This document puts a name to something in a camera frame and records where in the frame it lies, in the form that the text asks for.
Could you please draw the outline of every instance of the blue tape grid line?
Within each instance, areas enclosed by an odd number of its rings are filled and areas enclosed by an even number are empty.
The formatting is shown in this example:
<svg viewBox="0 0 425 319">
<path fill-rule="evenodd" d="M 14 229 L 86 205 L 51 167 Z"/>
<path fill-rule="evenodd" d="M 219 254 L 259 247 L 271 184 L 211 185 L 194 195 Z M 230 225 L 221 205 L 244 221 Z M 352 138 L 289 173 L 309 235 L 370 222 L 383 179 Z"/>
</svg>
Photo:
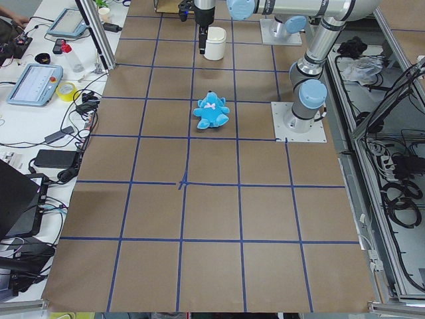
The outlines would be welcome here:
<svg viewBox="0 0 425 319">
<path fill-rule="evenodd" d="M 193 45 L 193 56 L 192 56 L 192 78 L 191 78 L 191 100 L 193 99 L 193 87 L 194 87 L 194 80 L 195 80 L 195 55 L 196 55 L 196 43 Z M 187 136 L 189 137 L 187 139 L 187 152 L 186 152 L 186 164 L 185 164 L 185 173 L 183 174 L 182 180 L 180 181 L 179 189 L 184 186 L 183 190 L 183 209 L 181 212 L 181 228 L 180 228 L 180 244 L 179 244 L 179 266 L 177 270 L 177 297 L 175 302 L 175 311 L 178 312 L 180 310 L 180 290 L 181 290 L 181 267 L 182 267 L 182 257 L 183 257 L 183 233 L 185 231 L 185 208 L 186 208 L 186 194 L 187 194 L 187 174 L 189 171 L 189 156 L 191 154 L 191 115 L 192 115 L 192 103 L 189 107 L 189 125 L 187 128 Z"/>
<path fill-rule="evenodd" d="M 237 71 L 237 72 L 261 72 L 261 73 L 289 73 L 288 70 L 266 70 L 266 69 L 260 69 L 260 68 L 201 68 L 201 67 L 189 67 L 189 66 L 167 66 L 167 65 L 155 65 L 155 66 L 149 66 L 144 64 L 133 64 L 133 63 L 117 63 L 117 65 L 122 66 L 132 66 L 136 68 L 168 68 L 171 70 L 220 70 L 220 71 Z"/>
<path fill-rule="evenodd" d="M 292 177 L 292 167 L 291 167 L 291 157 L 290 157 L 290 151 L 289 151 L 289 147 L 288 147 L 288 141 L 285 141 L 285 151 L 286 151 L 286 158 L 288 161 L 288 169 L 289 169 L 289 174 L 290 174 L 290 183 L 291 186 L 294 185 L 294 179 Z M 304 248 L 303 248 L 303 241 L 302 241 L 302 237 L 301 237 L 301 227 L 299 225 L 299 217 L 298 217 L 298 209 L 297 209 L 297 199 L 296 199 L 296 195 L 295 195 L 295 188 L 291 187 L 291 192 L 292 192 L 292 201 L 294 203 L 294 212 L 295 212 L 295 218 L 296 218 L 296 223 L 297 223 L 297 231 L 298 231 L 298 239 L 299 239 L 299 249 L 301 251 L 301 261 L 303 264 L 303 271 L 304 271 L 304 278 L 305 278 L 305 287 L 307 290 L 307 297 L 308 297 L 308 303 L 309 303 L 309 307 L 310 307 L 310 312 L 314 311 L 313 308 L 313 300 L 311 299 L 311 291 L 310 291 L 310 285 L 309 285 L 309 281 L 308 281 L 308 274 L 307 274 L 307 265 L 305 264 L 305 254 L 304 254 Z"/>
<path fill-rule="evenodd" d="M 163 15 L 161 15 L 161 19 L 159 20 L 159 26 L 158 26 L 158 32 L 157 32 L 157 42 L 155 43 L 155 50 L 153 52 L 152 66 L 155 62 L 155 55 L 156 55 L 157 47 L 158 47 L 159 32 L 161 30 L 161 24 L 162 24 L 162 20 L 163 20 L 162 16 Z M 148 82 L 147 89 L 146 89 L 146 96 L 149 95 L 149 89 L 150 89 L 150 86 L 151 86 L 152 74 L 153 74 L 153 68 L 151 68 L 151 71 L 149 73 L 149 82 Z M 141 135 L 141 129 L 143 128 L 143 121 L 144 121 L 144 118 L 145 118 L 146 104 L 147 104 L 147 100 L 145 99 L 145 105 L 143 107 L 143 114 L 141 116 L 141 122 L 140 122 L 140 127 L 139 127 L 139 136 Z M 114 264 L 114 272 L 112 274 L 111 287 L 110 287 L 110 293 L 109 293 L 109 298 L 108 298 L 108 305 L 106 307 L 106 312 L 110 312 L 110 310 L 111 310 L 112 296 L 114 295 L 115 279 L 116 279 L 116 274 L 117 274 L 117 269 L 118 269 L 118 261 L 120 259 L 121 243 L 122 243 L 122 238 L 123 238 L 123 235 L 124 235 L 124 227 L 126 225 L 126 217 L 127 217 L 127 212 L 128 212 L 129 198 L 130 198 L 130 195 L 131 195 L 132 181 L 134 179 L 134 172 L 135 172 L 135 167 L 136 167 L 136 163 L 137 163 L 137 154 L 138 154 L 139 147 L 140 147 L 140 139 L 141 139 L 140 137 L 137 138 L 137 145 L 136 145 L 136 149 L 135 149 L 135 153 L 134 153 L 133 167 L 131 169 L 131 177 L 130 177 L 128 192 L 127 192 L 126 206 L 124 208 L 124 216 L 123 216 L 122 224 L 121 224 L 120 238 L 119 238 L 119 241 L 118 241 L 117 254 L 116 254 L 116 259 L 115 259 L 115 264 Z"/>
<path fill-rule="evenodd" d="M 358 245 L 358 241 L 279 241 L 273 239 L 200 239 L 200 238 L 147 238 L 147 237 L 77 237 L 61 236 L 67 241 L 157 241 L 172 243 L 253 243 L 253 244 L 303 244 L 303 245 Z"/>
<path fill-rule="evenodd" d="M 244 183 L 202 183 L 196 181 L 187 181 L 187 173 L 184 174 L 179 184 L 183 185 L 200 185 L 200 186 L 234 186 L 234 187 L 266 187 L 266 188 L 323 188 L 323 189 L 345 189 L 340 185 L 267 185 L 267 184 L 244 184 Z M 168 181 L 90 181 L 78 180 L 77 183 L 109 183 L 109 184 L 143 184 L 143 185 L 176 185 L 175 182 Z"/>
<path fill-rule="evenodd" d="M 189 128 L 188 128 L 188 136 L 187 137 L 177 137 L 177 136 L 142 136 L 141 131 L 143 127 L 143 121 L 145 118 L 145 110 L 146 110 L 146 104 L 148 100 L 184 100 L 189 102 L 194 102 L 193 100 L 193 88 L 194 88 L 194 77 L 195 77 L 195 70 L 196 69 L 203 69 L 203 68 L 196 68 L 195 67 L 195 54 L 197 51 L 197 40 L 196 36 L 197 33 L 195 32 L 195 39 L 193 41 L 184 41 L 184 40 L 167 40 L 167 39 L 160 39 L 159 34 L 161 30 L 161 25 L 163 21 L 163 15 L 160 16 L 160 23 L 159 28 L 157 32 L 157 38 L 156 39 L 131 39 L 131 38 L 124 38 L 121 40 L 151 40 L 155 41 L 155 50 L 153 54 L 152 64 L 150 66 L 145 65 L 138 65 L 138 64 L 121 64 L 121 65 L 127 65 L 127 66 L 135 66 L 135 67 L 149 67 L 151 69 L 150 75 L 149 75 L 149 84 L 147 87 L 146 97 L 138 98 L 138 97 L 121 97 L 121 96 L 104 96 L 104 98 L 121 98 L 121 99 L 134 99 L 134 100 L 144 100 L 145 108 L 143 109 L 143 115 L 141 119 L 141 124 L 139 127 L 139 135 L 138 136 L 120 136 L 120 135 L 112 135 L 112 134 L 94 134 L 94 136 L 99 137 L 117 137 L 117 138 L 137 138 L 137 146 L 135 150 L 135 157 L 133 161 L 133 167 L 131 171 L 131 178 L 130 181 L 78 181 L 78 183 L 128 183 L 129 189 L 127 193 L 127 199 L 126 199 L 126 206 L 124 211 L 124 216 L 122 220 L 122 226 L 120 231 L 119 237 L 61 237 L 61 239 L 67 239 L 67 240 L 100 240 L 100 241 L 117 241 L 118 242 L 118 248 L 116 253 L 116 260 L 114 265 L 114 272 L 112 276 L 112 282 L 110 287 L 110 294 L 108 299 L 108 306 L 107 311 L 110 311 L 111 305 L 112 305 L 112 296 L 114 293 L 114 285 L 115 285 L 115 279 L 116 279 L 116 273 L 118 270 L 118 261 L 120 257 L 120 249 L 122 242 L 127 241 L 151 241 L 151 242 L 172 242 L 172 243 L 179 243 L 179 265 L 178 265 L 178 274 L 177 274 L 177 297 L 176 297 L 176 311 L 179 311 L 179 304 L 180 304 L 180 289 L 181 289 L 181 269 L 182 269 L 182 255 L 183 255 L 183 243 L 240 243 L 240 258 L 241 258 L 241 271 L 242 271 L 242 295 L 243 295 L 243 307 L 244 311 L 248 311 L 247 307 L 247 297 L 246 297 L 246 283 L 245 283 L 245 273 L 244 273 L 244 243 L 275 243 L 275 244 L 297 244 L 300 246 L 301 250 L 301 259 L 303 264 L 303 271 L 305 276 L 305 285 L 307 289 L 307 295 L 309 300 L 309 308 L 310 311 L 313 312 L 313 302 L 311 299 L 311 291 L 309 288 L 309 281 L 307 276 L 307 267 L 305 264 L 305 256 L 303 251 L 303 245 L 358 245 L 358 241 L 303 241 L 301 238 L 301 230 L 299 226 L 299 219 L 298 219 L 298 210 L 296 205 L 296 195 L 295 195 L 295 188 L 345 188 L 344 186 L 339 185 L 294 185 L 293 179 L 292 179 L 292 170 L 291 170 L 291 163 L 290 163 L 290 156 L 289 156 L 289 149 L 287 142 L 285 143 L 286 148 L 286 155 L 288 159 L 288 168 L 290 173 L 290 185 L 256 185 L 256 184 L 241 184 L 240 182 L 240 152 L 239 152 L 239 141 L 240 140 L 260 140 L 260 141 L 267 141 L 267 142 L 273 142 L 274 140 L 263 140 L 263 139 L 244 139 L 239 138 L 239 132 L 238 132 L 238 102 L 251 102 L 251 103 L 264 103 L 269 104 L 269 102 L 264 101 L 238 101 L 236 97 L 236 72 L 273 72 L 275 74 L 276 79 L 276 88 L 278 93 L 278 99 L 280 100 L 280 92 L 279 92 L 279 83 L 278 83 L 278 74 L 279 73 L 288 73 L 288 71 L 280 71 L 276 69 L 276 60 L 275 60 L 275 54 L 272 47 L 272 59 L 274 63 L 274 70 L 238 70 L 235 68 L 235 52 L 234 52 L 234 46 L 235 44 L 243 44 L 243 45 L 258 45 L 261 43 L 236 43 L 234 42 L 232 38 L 232 54 L 233 54 L 233 69 L 217 69 L 217 68 L 211 68 L 208 70 L 231 70 L 233 72 L 233 81 L 234 81 L 234 96 L 235 96 L 235 121 L 236 121 L 236 138 L 197 138 L 197 137 L 191 137 L 191 112 L 192 112 L 192 105 L 189 108 Z M 234 33 L 234 25 L 233 20 L 231 20 L 231 29 L 232 33 Z M 154 66 L 155 64 L 155 55 L 157 52 L 158 42 L 159 41 L 180 41 L 180 42 L 192 42 L 194 43 L 194 57 L 193 57 L 193 66 L 192 68 L 188 67 L 178 67 L 178 66 Z M 191 98 L 190 99 L 166 99 L 166 98 L 148 98 L 149 96 L 149 88 L 151 86 L 151 79 L 153 74 L 154 68 L 177 68 L 177 69 L 191 69 L 192 70 L 192 83 L 191 83 Z M 146 184 L 146 185 L 176 185 L 176 183 L 173 182 L 149 182 L 149 181 L 133 181 L 134 173 L 135 173 L 135 167 L 137 162 L 137 154 L 140 147 L 140 141 L 142 138 L 169 138 L 169 139 L 187 139 L 187 161 L 186 161 L 186 168 L 185 173 L 182 177 L 182 180 L 179 184 L 179 189 L 184 187 L 183 190 L 183 205 L 182 205 L 182 216 L 181 216 L 181 232 L 180 237 L 178 239 L 167 239 L 167 238 L 127 238 L 124 237 L 124 227 L 126 223 L 126 215 L 128 211 L 128 205 L 129 205 L 129 198 L 131 194 L 131 187 L 133 184 Z M 237 184 L 217 184 L 217 183 L 197 183 L 197 182 L 190 182 L 187 180 L 187 172 L 189 170 L 189 156 L 190 156 L 190 143 L 191 139 L 202 139 L 202 140 L 234 140 L 236 142 L 236 158 L 237 158 L 237 170 L 238 170 L 238 183 Z M 187 192 L 187 186 L 188 185 L 209 185 L 209 186 L 235 186 L 238 188 L 238 208 L 239 208 L 239 223 L 240 223 L 240 238 L 239 239 L 184 239 L 183 233 L 184 233 L 184 224 L 185 224 L 185 206 L 186 206 L 186 192 Z M 261 239 L 244 239 L 243 237 L 243 224 L 242 224 L 242 197 L 241 197 L 241 188 L 242 187 L 287 187 L 291 188 L 292 190 L 292 197 L 293 197 L 293 203 L 294 203 L 294 211 L 296 214 L 296 222 L 297 222 L 297 231 L 298 231 L 298 237 L 299 239 L 297 241 L 273 241 L 273 240 L 261 240 Z"/>
<path fill-rule="evenodd" d="M 246 297 L 246 279 L 245 279 L 245 258 L 244 258 L 244 227 L 242 222 L 242 194 L 240 189 L 240 151 L 239 151 L 239 126 L 238 126 L 238 97 L 236 93 L 236 63 L 234 55 L 234 29 L 233 20 L 230 24 L 232 28 L 232 54 L 233 54 L 233 93 L 234 93 L 234 117 L 236 122 L 236 164 L 238 168 L 238 208 L 239 208 L 239 236 L 240 236 L 240 266 L 242 275 L 242 300 L 244 305 L 244 312 L 248 311 L 247 297 Z"/>
<path fill-rule="evenodd" d="M 425 30 L 391 29 L 391 31 L 425 32 Z"/>
</svg>

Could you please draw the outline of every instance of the charger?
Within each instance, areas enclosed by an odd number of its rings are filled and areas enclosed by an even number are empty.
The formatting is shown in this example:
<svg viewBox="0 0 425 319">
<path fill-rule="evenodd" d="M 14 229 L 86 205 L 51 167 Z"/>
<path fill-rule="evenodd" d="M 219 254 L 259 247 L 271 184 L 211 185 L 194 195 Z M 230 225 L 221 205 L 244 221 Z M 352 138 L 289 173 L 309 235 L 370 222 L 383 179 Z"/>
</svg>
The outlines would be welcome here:
<svg viewBox="0 0 425 319">
<path fill-rule="evenodd" d="M 119 32 L 122 30 L 122 28 L 119 25 L 114 25 L 112 23 L 104 23 L 104 30 L 105 31 L 111 31 L 111 32 Z"/>
</svg>

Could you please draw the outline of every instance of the yellow tape roll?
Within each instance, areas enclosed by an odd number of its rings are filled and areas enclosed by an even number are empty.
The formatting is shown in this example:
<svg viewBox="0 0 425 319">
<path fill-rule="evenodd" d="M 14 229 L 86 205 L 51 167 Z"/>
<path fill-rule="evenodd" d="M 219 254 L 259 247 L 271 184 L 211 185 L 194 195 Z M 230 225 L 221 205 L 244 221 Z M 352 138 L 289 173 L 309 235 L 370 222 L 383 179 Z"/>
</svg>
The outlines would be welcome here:
<svg viewBox="0 0 425 319">
<path fill-rule="evenodd" d="M 71 102 L 75 92 L 77 92 L 77 88 L 71 82 L 63 82 L 58 85 L 55 92 L 61 100 Z"/>
</svg>

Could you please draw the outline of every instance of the white desk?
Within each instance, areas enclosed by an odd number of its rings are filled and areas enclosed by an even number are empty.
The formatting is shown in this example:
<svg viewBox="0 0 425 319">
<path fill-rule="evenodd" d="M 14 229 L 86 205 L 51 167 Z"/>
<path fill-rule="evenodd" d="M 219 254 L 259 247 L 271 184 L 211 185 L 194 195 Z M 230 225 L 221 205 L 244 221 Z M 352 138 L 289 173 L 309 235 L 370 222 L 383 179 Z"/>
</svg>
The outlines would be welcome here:
<svg viewBox="0 0 425 319">
<path fill-rule="evenodd" d="M 128 7 L 123 6 L 121 3 L 111 2 L 109 4 L 112 12 L 112 23 L 123 26 L 128 12 Z M 34 16 L 43 17 L 50 20 L 55 20 L 64 8 L 76 8 L 75 1 L 73 0 L 43 0 L 40 4 L 40 7 L 35 12 Z M 51 23 L 42 19 L 31 19 L 30 23 L 25 28 L 26 31 L 29 31 L 34 28 L 35 25 L 45 23 L 50 25 Z M 27 51 L 25 52 L 22 59 L 18 61 L 14 60 L 11 65 L 0 68 L 0 79 L 1 80 L 16 80 L 22 74 L 25 66 L 29 63 L 35 63 L 35 56 L 39 53 L 48 53 L 51 57 L 51 64 L 59 64 L 64 68 L 63 80 L 78 80 L 81 79 L 86 73 L 94 70 L 94 63 L 96 62 L 96 47 L 94 46 L 92 38 L 86 37 L 83 39 L 78 39 L 76 41 L 69 42 L 72 49 L 77 54 L 78 58 L 81 60 L 84 65 L 84 72 L 75 73 L 69 67 L 68 63 L 65 61 L 65 57 L 62 54 L 55 55 L 52 52 L 54 42 L 57 38 L 51 37 L 49 35 L 46 38 L 52 40 L 46 40 L 44 35 L 48 26 L 40 25 L 37 29 L 29 32 L 29 36 L 34 38 L 32 43 L 29 45 Z M 108 41 L 110 43 L 111 49 L 113 52 L 116 51 L 118 46 L 118 41 L 120 39 L 120 32 L 114 33 L 105 31 Z M 88 30 L 84 32 L 83 37 L 89 35 Z M 3 65 L 7 65 L 10 60 L 6 60 Z M 85 80 L 94 80 L 96 74 L 88 74 L 85 77 Z"/>
<path fill-rule="evenodd" d="M 55 19 L 59 13 L 65 8 L 75 8 L 75 2 L 73 0 L 44 0 L 40 7 L 37 9 L 34 16 L 44 17 L 47 19 Z M 112 23 L 115 23 L 119 26 L 124 25 L 124 21 L 127 15 L 128 7 L 124 7 L 121 3 L 110 3 L 110 9 L 112 12 Z M 41 19 L 32 19 L 26 30 L 31 30 L 35 25 L 40 23 L 48 23 Z M 90 81 L 99 77 L 98 74 L 87 74 L 94 69 L 94 63 L 96 61 L 96 48 L 91 37 L 84 39 L 78 39 L 77 41 L 71 42 L 72 48 L 75 50 L 76 54 L 82 61 L 85 71 L 80 73 L 75 73 L 68 66 L 65 58 L 61 55 L 54 55 L 52 53 L 52 48 L 54 43 L 48 41 L 44 38 L 46 33 L 47 26 L 41 25 L 39 28 L 31 31 L 29 36 L 33 38 L 33 42 L 28 47 L 23 58 L 19 60 L 14 60 L 11 65 L 0 68 L 0 80 L 2 81 L 16 81 L 22 74 L 22 71 L 29 63 L 34 63 L 34 57 L 42 52 L 47 52 L 51 56 L 51 64 L 59 64 L 64 68 L 64 76 L 62 81 L 71 81 L 73 82 L 77 89 L 84 88 Z M 107 38 L 110 42 L 110 46 L 113 52 L 116 51 L 118 41 L 120 38 L 120 33 L 111 33 L 106 32 Z M 77 80 L 81 79 L 85 74 L 85 79 L 81 82 Z M 103 93 L 107 76 L 101 77 L 98 81 L 90 85 L 89 89 L 96 91 L 97 93 Z M 44 141 L 44 137 L 52 134 L 60 129 L 60 124 L 66 110 L 68 109 L 70 102 L 62 101 L 57 95 L 54 95 L 50 102 L 44 107 L 32 107 L 32 106 L 16 106 L 6 103 L 7 96 L 12 90 L 12 85 L 2 84 L 0 85 L 0 118 L 2 118 L 5 123 L 0 125 L 0 142 L 4 144 L 16 143 L 16 142 L 30 142 L 30 143 L 40 143 Z M 82 128 L 84 122 L 81 120 L 78 114 L 72 115 L 72 121 L 79 127 Z M 64 122 L 63 127 L 70 125 L 68 117 Z M 55 143 L 53 146 L 62 146 L 69 142 L 70 138 L 63 138 Z M 38 150 L 47 149 L 47 146 L 36 146 L 26 149 L 16 149 L 0 146 L 0 152 L 15 152 L 17 154 L 22 154 L 22 167 L 19 169 L 21 173 L 29 173 L 27 166 L 31 159 L 33 159 Z M 71 141 L 66 147 L 61 148 L 61 150 L 75 150 L 74 141 Z M 56 175 L 61 169 L 37 169 L 37 172 L 44 173 L 49 178 L 56 180 Z M 74 189 L 76 179 L 73 179 L 71 182 L 66 185 L 53 185 L 48 189 L 48 195 L 62 201 L 65 204 L 69 204 L 72 190 Z M 42 218 L 41 231 L 35 236 L 37 239 L 52 243 L 58 232 L 60 230 L 61 218 L 59 213 L 46 214 Z M 46 267 L 48 267 L 52 262 L 52 259 L 49 260 Z M 46 285 L 46 280 L 32 285 L 28 291 L 25 293 L 19 293 L 18 297 L 15 297 L 9 302 L 17 301 L 29 301 L 37 300 L 41 298 L 44 287 Z"/>
</svg>

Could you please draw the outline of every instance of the white container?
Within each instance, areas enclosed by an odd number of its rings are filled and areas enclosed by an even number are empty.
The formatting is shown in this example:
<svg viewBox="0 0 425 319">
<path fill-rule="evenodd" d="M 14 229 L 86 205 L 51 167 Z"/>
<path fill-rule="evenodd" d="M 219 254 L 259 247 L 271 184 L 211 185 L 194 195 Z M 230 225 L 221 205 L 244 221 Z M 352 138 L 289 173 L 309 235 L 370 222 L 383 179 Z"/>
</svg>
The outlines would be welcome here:
<svg viewBox="0 0 425 319">
<path fill-rule="evenodd" d="M 103 22 L 112 23 L 111 9 L 106 7 L 99 8 L 99 17 Z"/>
<path fill-rule="evenodd" d="M 226 48 L 226 30 L 219 27 L 209 27 L 207 45 L 205 46 L 205 58 L 208 60 L 221 60 Z"/>
<path fill-rule="evenodd" d="M 62 41 L 62 53 L 75 73 L 84 71 L 84 67 L 77 54 L 72 50 L 68 43 L 65 43 L 65 41 Z"/>
</svg>

